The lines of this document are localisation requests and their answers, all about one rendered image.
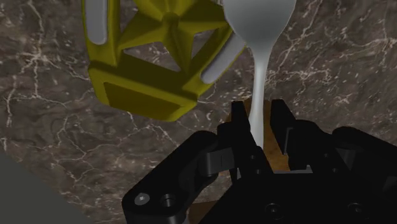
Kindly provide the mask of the yellow slotted holder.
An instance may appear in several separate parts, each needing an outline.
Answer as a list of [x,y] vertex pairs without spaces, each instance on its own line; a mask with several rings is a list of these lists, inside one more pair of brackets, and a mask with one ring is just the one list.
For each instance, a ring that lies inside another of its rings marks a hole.
[[[133,1],[137,12],[122,29],[120,0],[81,0],[88,74],[103,104],[173,122],[196,106],[245,44],[212,0]],[[156,42],[166,47],[178,71],[126,53]]]

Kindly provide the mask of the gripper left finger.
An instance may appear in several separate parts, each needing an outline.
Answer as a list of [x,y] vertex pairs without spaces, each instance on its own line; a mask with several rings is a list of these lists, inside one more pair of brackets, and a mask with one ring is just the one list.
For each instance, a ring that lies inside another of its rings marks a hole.
[[122,199],[127,224],[183,224],[200,192],[223,171],[239,170],[241,178],[272,173],[256,145],[241,101],[232,103],[231,120],[216,132],[194,132]]

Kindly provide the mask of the brown wooden board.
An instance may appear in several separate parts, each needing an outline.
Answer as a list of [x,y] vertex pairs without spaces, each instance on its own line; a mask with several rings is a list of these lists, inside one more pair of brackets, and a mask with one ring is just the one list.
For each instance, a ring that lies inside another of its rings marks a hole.
[[[289,171],[288,157],[281,153],[270,127],[270,110],[271,103],[269,100],[265,100],[263,104],[263,151],[273,171]],[[217,200],[192,204],[187,215],[189,224],[199,224],[215,203],[217,203]]]

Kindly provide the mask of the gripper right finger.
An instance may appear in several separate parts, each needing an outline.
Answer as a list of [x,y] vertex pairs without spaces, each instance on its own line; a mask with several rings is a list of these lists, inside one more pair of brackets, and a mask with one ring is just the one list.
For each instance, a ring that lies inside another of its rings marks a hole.
[[354,127],[330,134],[295,118],[282,99],[271,101],[270,126],[292,171],[360,176],[376,189],[397,190],[397,146]]

